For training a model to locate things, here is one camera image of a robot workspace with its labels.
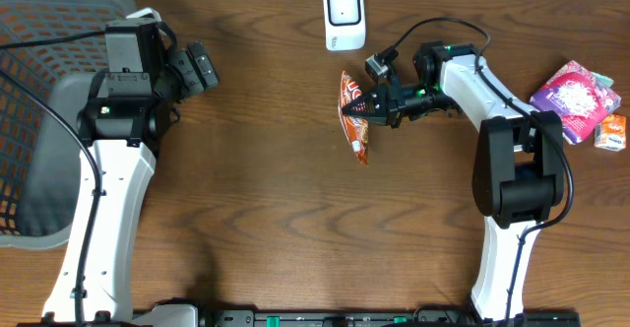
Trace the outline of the red Top chocolate bar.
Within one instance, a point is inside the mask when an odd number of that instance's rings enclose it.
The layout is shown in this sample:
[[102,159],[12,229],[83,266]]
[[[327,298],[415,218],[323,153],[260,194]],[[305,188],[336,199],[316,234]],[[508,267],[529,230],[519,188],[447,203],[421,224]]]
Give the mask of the red Top chocolate bar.
[[342,71],[340,80],[340,91],[338,101],[338,115],[346,135],[357,160],[364,165],[368,165],[368,121],[363,118],[343,115],[342,108],[362,95],[362,90],[355,79]]

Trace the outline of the red blue noodle packet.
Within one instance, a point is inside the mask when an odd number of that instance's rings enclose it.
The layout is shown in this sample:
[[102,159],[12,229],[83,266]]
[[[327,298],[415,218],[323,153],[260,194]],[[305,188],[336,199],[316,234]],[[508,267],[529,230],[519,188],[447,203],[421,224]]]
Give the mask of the red blue noodle packet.
[[621,105],[621,96],[571,60],[530,97],[530,105],[540,112],[555,112],[562,121],[563,138],[577,145]]

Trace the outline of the small orange carton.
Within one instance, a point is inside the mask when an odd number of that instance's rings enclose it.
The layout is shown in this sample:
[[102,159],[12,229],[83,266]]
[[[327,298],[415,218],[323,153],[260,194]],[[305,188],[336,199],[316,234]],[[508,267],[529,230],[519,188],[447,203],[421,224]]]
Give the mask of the small orange carton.
[[626,148],[626,117],[611,114],[596,128],[596,148],[619,152]]

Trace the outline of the teal white snack packet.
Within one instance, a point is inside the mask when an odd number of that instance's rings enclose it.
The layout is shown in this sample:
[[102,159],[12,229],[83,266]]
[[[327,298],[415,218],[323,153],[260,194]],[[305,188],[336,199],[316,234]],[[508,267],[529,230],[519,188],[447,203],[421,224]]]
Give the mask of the teal white snack packet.
[[610,87],[610,88],[611,88],[611,87],[613,86],[613,84],[614,84],[614,80],[613,80],[613,79],[611,79],[611,78],[609,78],[609,77],[607,77],[607,76],[605,76],[605,75],[602,75],[602,74],[599,74],[599,73],[596,73],[596,72],[593,72],[593,75],[594,75],[594,76],[595,76],[595,77],[596,77],[596,78],[597,78],[597,79],[598,79],[601,83],[603,83],[603,84],[604,84],[604,85],[606,85],[607,87]]

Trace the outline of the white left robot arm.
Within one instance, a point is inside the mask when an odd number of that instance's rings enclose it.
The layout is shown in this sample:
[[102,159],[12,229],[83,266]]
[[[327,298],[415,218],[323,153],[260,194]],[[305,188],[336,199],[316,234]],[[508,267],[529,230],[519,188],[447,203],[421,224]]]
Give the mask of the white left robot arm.
[[179,121],[176,105],[219,84],[200,41],[180,48],[157,12],[109,22],[108,66],[97,72],[77,116],[81,184],[69,241],[43,326],[157,326],[136,318],[131,268],[142,203],[159,146]]

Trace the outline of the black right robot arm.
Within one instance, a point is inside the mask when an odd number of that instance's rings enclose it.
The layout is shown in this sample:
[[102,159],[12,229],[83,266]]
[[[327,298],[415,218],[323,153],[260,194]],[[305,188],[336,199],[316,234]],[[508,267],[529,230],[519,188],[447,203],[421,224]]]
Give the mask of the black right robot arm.
[[514,326],[523,318],[523,285],[536,237],[555,221],[549,214],[572,199],[570,169],[558,115],[516,98],[471,44],[423,44],[413,58],[418,81],[403,85],[397,56],[365,62],[375,87],[366,93],[345,83],[339,112],[347,124],[397,128],[434,111],[455,109],[477,132],[472,195],[484,217],[480,267],[472,287],[478,322]]

